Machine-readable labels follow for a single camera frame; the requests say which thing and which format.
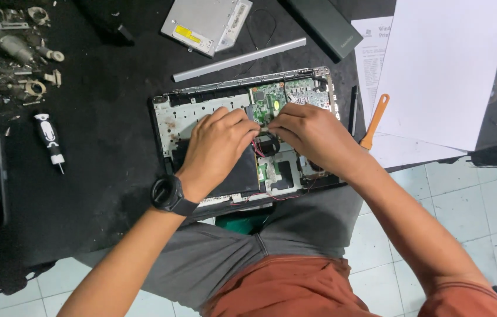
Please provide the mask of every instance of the black table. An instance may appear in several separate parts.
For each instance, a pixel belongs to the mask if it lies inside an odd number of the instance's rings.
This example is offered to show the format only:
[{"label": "black table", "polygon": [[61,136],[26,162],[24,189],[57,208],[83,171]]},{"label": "black table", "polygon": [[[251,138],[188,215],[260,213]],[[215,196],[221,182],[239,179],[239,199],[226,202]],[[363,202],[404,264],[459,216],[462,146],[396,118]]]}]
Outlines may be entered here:
[{"label": "black table", "polygon": [[[277,20],[271,45],[306,35],[276,1],[253,2],[253,10],[266,8]],[[391,16],[395,6],[395,0],[335,2],[348,19]],[[242,65],[172,82],[174,73],[248,53],[254,47],[244,29],[235,47],[213,60],[189,53],[159,34],[171,4],[171,0],[137,0],[120,8],[128,17],[125,25],[136,37],[134,47],[102,43],[70,1],[46,7],[52,19],[47,32],[51,48],[66,56],[60,65],[62,87],[52,87],[45,97],[57,123],[66,174],[62,176],[51,165],[34,132],[32,108],[0,114],[0,131],[11,130],[6,152],[12,204],[11,221],[0,228],[0,270],[117,243],[149,206],[148,189],[163,172],[147,99],[173,89],[228,80],[247,68]],[[271,29],[266,16],[262,23],[253,23],[258,44],[264,45]],[[316,66],[331,69],[342,121],[348,121],[351,88],[358,82],[354,54],[334,64],[314,41],[308,41],[305,47],[258,61],[244,76]],[[11,120],[16,115],[21,117]],[[360,112],[358,122],[364,122],[361,116]],[[364,130],[364,125],[358,126],[358,135]],[[497,107],[488,109],[481,134],[479,147],[497,144]]]}]

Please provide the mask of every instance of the orange brush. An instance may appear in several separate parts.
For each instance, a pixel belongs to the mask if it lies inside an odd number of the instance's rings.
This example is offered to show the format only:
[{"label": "orange brush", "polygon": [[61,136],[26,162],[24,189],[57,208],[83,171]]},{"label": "orange brush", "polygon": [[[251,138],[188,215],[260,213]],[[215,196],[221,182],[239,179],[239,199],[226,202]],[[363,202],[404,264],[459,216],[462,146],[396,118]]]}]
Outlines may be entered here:
[{"label": "orange brush", "polygon": [[368,151],[372,149],[372,141],[374,140],[374,133],[378,128],[378,124],[384,115],[384,111],[386,111],[386,107],[389,103],[389,95],[383,94],[380,97],[380,101],[378,102],[378,106],[376,107],[376,111],[374,112],[374,117],[372,117],[372,121],[370,122],[370,126],[368,127],[368,131],[366,132],[366,136],[362,141],[360,141],[360,146],[367,149]]}]

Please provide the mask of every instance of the tile floor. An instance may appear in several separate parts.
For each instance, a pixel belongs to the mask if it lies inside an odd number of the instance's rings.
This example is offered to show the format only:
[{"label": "tile floor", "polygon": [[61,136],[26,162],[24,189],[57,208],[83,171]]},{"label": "tile floor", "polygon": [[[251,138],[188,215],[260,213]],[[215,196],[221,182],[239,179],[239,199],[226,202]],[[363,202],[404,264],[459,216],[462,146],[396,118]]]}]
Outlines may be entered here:
[{"label": "tile floor", "polygon": [[[462,243],[488,280],[497,285],[497,169],[476,169],[466,159],[431,163],[392,174]],[[364,205],[346,258],[350,282],[372,313],[415,317],[425,299],[411,268],[397,254]],[[11,296],[0,295],[0,317],[54,317],[90,269],[72,258]],[[139,292],[128,317],[197,317],[193,310]]]}]

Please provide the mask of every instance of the hand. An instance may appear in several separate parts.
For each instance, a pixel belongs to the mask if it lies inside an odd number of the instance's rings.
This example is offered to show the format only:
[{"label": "hand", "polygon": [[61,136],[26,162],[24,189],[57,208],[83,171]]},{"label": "hand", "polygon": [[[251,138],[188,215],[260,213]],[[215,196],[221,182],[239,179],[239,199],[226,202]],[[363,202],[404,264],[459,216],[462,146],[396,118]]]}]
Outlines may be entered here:
[{"label": "hand", "polygon": [[268,128],[311,162],[345,180],[368,156],[330,111],[311,104],[285,105]]},{"label": "hand", "polygon": [[184,164],[176,173],[184,197],[193,203],[202,201],[225,180],[259,131],[260,126],[242,109],[229,112],[220,107],[199,120]]}]

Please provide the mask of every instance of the orange shirt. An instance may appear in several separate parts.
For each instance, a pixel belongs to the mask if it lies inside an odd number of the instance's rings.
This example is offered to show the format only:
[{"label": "orange shirt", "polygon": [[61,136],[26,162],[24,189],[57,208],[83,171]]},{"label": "orange shirt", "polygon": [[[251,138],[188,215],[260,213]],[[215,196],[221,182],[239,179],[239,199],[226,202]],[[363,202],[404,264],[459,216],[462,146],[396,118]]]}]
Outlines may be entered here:
[{"label": "orange shirt", "polygon": [[[268,256],[238,273],[202,310],[210,317],[375,316],[352,292],[346,259]],[[440,285],[419,317],[497,316],[497,295],[484,285]]]}]

